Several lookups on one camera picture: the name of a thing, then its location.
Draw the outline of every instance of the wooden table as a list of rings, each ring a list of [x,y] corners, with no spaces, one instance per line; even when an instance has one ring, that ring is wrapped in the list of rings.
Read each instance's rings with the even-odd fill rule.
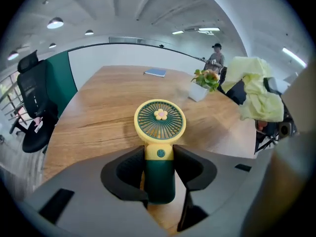
[[[196,103],[188,98],[190,75],[167,70],[165,78],[159,78],[144,75],[147,69],[102,67],[88,80],[55,127],[46,153],[45,180],[77,161],[141,145],[134,113],[143,102],[157,98],[174,102],[186,116],[186,131],[177,144],[254,157],[254,120],[240,121],[237,104],[218,91]],[[176,232],[184,196],[185,187],[176,176],[174,201],[148,207],[148,212],[171,234]]]

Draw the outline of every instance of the white flower pot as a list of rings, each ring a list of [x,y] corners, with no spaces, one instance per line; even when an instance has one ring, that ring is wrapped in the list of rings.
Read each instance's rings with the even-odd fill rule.
[[[195,82],[191,83],[189,97],[192,98],[194,101],[201,101],[206,97],[207,94],[208,89],[203,88],[200,85],[197,85]]]

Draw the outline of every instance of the black cap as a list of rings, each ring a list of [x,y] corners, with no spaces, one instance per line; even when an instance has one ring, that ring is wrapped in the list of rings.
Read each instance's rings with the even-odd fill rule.
[[[212,46],[212,48],[215,48],[215,47],[219,47],[222,49],[222,45],[220,43],[216,43],[215,45]]]

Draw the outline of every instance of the blue book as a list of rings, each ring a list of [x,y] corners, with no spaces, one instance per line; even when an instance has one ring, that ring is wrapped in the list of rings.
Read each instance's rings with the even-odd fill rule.
[[[164,77],[166,75],[166,70],[161,69],[148,69],[144,72],[144,74],[156,76],[156,77]]]

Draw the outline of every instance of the yellow-green cloth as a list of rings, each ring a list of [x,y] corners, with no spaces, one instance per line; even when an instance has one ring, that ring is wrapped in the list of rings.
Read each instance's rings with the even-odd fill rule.
[[[281,98],[266,90],[263,78],[272,77],[269,64],[260,58],[235,57],[227,67],[222,89],[227,92],[241,79],[245,86],[246,100],[239,106],[240,119],[268,122],[283,121],[284,106]]]

